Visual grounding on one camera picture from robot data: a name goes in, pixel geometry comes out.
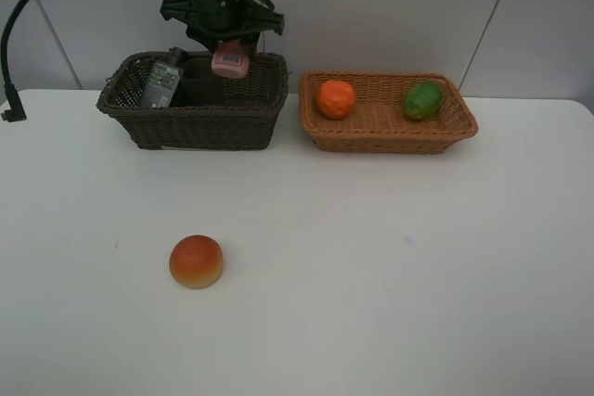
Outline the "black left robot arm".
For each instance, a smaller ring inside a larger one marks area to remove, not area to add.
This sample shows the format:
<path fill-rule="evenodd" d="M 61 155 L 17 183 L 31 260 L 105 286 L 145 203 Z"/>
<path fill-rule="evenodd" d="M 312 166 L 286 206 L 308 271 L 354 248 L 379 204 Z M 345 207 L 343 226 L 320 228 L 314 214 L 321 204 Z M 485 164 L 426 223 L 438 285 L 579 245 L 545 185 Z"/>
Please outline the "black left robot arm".
<path fill-rule="evenodd" d="M 228 41 L 239 41 L 252 52 L 262 32 L 284 31 L 284 16 L 270 0 L 164 0 L 160 13 L 183 23 L 187 37 L 210 52 Z"/>

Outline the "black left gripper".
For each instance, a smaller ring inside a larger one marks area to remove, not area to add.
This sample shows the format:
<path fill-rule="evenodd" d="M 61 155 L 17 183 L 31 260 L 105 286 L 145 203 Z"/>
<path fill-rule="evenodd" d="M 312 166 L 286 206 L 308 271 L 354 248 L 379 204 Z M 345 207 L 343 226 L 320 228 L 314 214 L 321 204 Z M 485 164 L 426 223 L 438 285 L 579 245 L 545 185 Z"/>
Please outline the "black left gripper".
<path fill-rule="evenodd" d="M 262 32 L 281 35 L 284 16 L 270 0 L 164 0 L 160 8 L 164 19 L 175 19 L 187 26 L 188 38 L 214 52 L 222 43 L 237 41 L 249 56 L 257 52 Z"/>

